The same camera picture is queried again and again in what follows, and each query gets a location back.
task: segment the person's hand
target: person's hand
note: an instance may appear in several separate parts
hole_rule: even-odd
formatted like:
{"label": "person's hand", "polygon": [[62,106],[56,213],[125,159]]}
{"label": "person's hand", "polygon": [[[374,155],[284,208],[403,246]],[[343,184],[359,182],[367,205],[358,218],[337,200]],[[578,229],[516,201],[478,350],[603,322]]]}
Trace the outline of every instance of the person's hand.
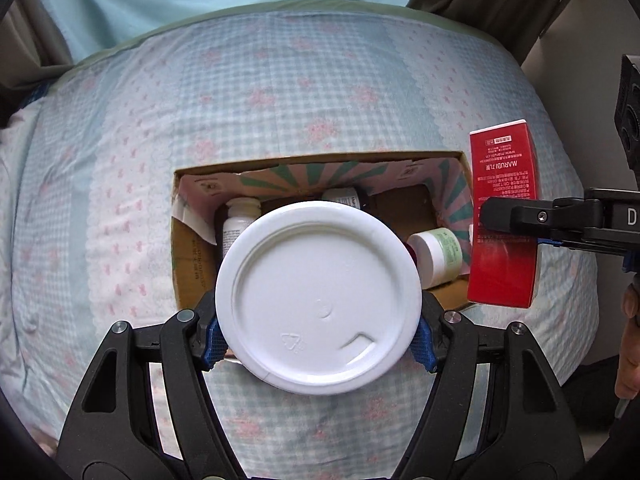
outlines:
{"label": "person's hand", "polygon": [[633,399],[640,391],[640,327],[636,323],[639,304],[636,289],[629,285],[622,298],[622,313],[627,322],[620,343],[616,378],[616,395],[620,399]]}

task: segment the black robotic clamp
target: black robotic clamp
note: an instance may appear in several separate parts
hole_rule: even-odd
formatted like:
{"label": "black robotic clamp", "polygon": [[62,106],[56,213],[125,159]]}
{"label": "black robotic clamp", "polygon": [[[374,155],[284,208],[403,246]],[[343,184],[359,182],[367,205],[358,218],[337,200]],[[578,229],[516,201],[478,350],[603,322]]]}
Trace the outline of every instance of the black robotic clamp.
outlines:
{"label": "black robotic clamp", "polygon": [[587,189],[583,198],[553,201],[490,197],[480,208],[480,223],[541,243],[627,256],[640,251],[640,192]]}
{"label": "black robotic clamp", "polygon": [[[505,330],[444,312],[423,292],[436,381],[394,480],[564,480],[583,466],[580,439],[558,380],[523,323]],[[56,462],[72,480],[246,478],[225,437],[202,373],[216,325],[213,292],[162,325],[115,323],[82,380]],[[162,363],[183,460],[158,437],[148,363]],[[490,363],[475,454],[456,460],[478,363]]]}

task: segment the metal screw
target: metal screw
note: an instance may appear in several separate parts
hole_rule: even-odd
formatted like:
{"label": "metal screw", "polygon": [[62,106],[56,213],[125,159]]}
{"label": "metal screw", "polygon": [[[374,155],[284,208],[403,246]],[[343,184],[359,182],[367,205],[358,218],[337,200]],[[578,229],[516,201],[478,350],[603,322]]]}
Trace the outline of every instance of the metal screw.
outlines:
{"label": "metal screw", "polygon": [[447,323],[456,324],[462,321],[462,316],[460,316],[460,313],[456,312],[455,310],[447,310],[444,313],[444,321],[446,321]]}
{"label": "metal screw", "polygon": [[195,312],[193,310],[181,310],[180,312],[178,312],[178,315],[176,316],[178,321],[181,321],[183,323],[186,323],[188,321],[191,321],[193,319],[193,316],[195,316]]}
{"label": "metal screw", "polygon": [[111,331],[114,334],[122,334],[127,329],[127,325],[126,321],[116,321],[111,325]]}
{"label": "metal screw", "polygon": [[513,330],[513,333],[517,335],[522,335],[527,333],[526,325],[524,325],[524,323],[521,323],[519,321],[516,321],[514,324],[511,325],[511,330]]}

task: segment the white wall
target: white wall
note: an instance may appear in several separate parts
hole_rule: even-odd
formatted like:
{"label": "white wall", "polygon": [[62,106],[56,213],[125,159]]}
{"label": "white wall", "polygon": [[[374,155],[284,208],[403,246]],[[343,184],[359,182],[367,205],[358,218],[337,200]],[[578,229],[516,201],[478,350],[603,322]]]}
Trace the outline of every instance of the white wall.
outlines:
{"label": "white wall", "polygon": [[[622,54],[640,54],[640,20],[628,1],[572,0],[523,65],[584,187],[636,189],[613,122]],[[630,283],[621,264],[598,256],[600,327],[586,362],[618,352]]]}

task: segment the bottle cap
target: bottle cap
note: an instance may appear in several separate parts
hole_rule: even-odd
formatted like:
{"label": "bottle cap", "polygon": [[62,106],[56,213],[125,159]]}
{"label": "bottle cap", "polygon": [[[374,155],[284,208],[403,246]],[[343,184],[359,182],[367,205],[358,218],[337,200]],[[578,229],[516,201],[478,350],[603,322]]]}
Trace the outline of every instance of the bottle cap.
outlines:
{"label": "bottle cap", "polygon": [[226,203],[226,206],[233,207],[236,205],[257,207],[260,209],[260,201],[257,198],[251,198],[250,196],[240,196],[238,198],[232,198]]}

